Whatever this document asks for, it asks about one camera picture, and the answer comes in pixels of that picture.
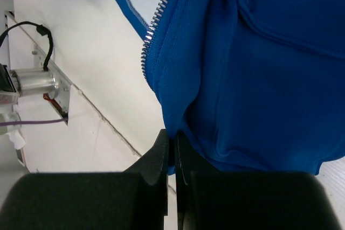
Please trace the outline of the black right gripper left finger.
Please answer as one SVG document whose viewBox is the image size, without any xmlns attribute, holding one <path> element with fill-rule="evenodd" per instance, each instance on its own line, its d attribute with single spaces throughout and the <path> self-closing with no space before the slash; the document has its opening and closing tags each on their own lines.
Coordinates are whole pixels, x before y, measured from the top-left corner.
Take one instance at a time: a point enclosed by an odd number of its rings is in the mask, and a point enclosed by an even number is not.
<svg viewBox="0 0 345 230">
<path fill-rule="evenodd" d="M 163 229 L 169 137 L 122 172 L 31 173 L 10 190 L 1 229 Z"/>
</svg>

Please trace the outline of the blue zip-up vest jacket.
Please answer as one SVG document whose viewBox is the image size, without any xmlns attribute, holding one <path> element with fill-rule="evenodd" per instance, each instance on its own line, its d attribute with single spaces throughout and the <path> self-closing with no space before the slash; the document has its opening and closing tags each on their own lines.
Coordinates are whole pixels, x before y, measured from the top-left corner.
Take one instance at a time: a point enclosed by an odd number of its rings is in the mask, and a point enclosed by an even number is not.
<svg viewBox="0 0 345 230">
<path fill-rule="evenodd" d="M 216 168 L 344 157 L 344 0 L 115 0 L 170 137 Z"/>
</svg>

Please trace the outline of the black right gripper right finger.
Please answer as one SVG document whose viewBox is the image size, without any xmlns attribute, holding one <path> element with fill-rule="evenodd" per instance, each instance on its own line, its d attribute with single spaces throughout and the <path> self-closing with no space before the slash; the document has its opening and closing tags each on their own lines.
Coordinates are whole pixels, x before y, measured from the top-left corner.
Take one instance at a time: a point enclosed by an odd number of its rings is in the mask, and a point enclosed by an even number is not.
<svg viewBox="0 0 345 230">
<path fill-rule="evenodd" d="M 179 229 L 340 229 L 325 191 L 301 172 L 222 172 L 175 141 Z"/>
</svg>

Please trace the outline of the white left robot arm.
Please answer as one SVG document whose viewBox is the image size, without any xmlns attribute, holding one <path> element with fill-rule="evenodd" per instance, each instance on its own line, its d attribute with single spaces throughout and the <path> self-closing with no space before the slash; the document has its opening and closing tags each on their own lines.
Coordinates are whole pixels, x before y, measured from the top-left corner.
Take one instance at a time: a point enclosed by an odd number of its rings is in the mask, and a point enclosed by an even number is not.
<svg viewBox="0 0 345 230">
<path fill-rule="evenodd" d="M 44 58 L 41 68 L 33 69 L 9 69 L 7 65 L 1 64 L 1 105 L 15 105 L 22 97 L 41 95 L 49 101 L 54 100 L 60 88 L 57 77 L 49 69 L 49 62 L 53 53 L 54 42 L 51 31 L 44 25 L 30 21 L 19 22 L 7 28 L 1 34 L 1 44 L 9 32 L 23 25 L 35 27 L 36 32 L 46 37 L 49 42 L 49 50 Z M 24 141 L 16 140 L 19 137 L 19 130 L 26 125 L 45 125 L 65 122 L 65 118 L 55 120 L 22 120 L 17 112 L 1 114 L 1 134 L 8 135 L 16 150 L 20 150 Z"/>
</svg>

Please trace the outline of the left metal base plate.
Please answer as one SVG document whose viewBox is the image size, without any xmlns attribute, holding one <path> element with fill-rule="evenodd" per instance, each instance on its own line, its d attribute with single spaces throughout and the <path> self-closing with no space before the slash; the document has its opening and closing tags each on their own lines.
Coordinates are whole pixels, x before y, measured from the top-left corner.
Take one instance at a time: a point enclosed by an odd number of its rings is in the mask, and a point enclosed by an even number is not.
<svg viewBox="0 0 345 230">
<path fill-rule="evenodd" d="M 43 121 L 1 122 L 1 126 L 67 123 L 72 83 L 55 63 L 51 63 L 54 49 L 51 31 L 44 25 L 34 22 L 19 22 L 7 27 L 1 33 L 1 44 L 4 43 L 11 30 L 24 25 L 33 26 L 41 37 L 47 38 L 49 49 L 47 53 L 44 53 L 40 47 L 36 47 L 32 52 L 39 58 L 38 66 L 35 68 L 10 69 L 7 65 L 1 64 L 1 106 L 13 106 L 18 104 L 21 97 L 40 95 L 43 100 L 53 106 L 60 118 Z"/>
</svg>

